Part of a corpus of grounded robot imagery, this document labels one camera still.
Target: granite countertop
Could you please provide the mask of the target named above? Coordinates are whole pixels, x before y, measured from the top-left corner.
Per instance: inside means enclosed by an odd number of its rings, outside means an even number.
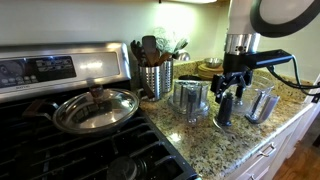
[[[172,92],[157,102],[143,101],[140,107],[202,179],[228,176],[294,122],[299,112],[302,114],[308,109],[308,104],[302,101],[281,96],[272,115],[264,123],[254,125],[243,116],[233,114],[232,126],[228,133],[224,133],[213,123],[219,105],[214,102],[212,92],[208,93],[209,114],[196,126],[187,124],[185,115],[172,110],[167,104],[170,95]]]

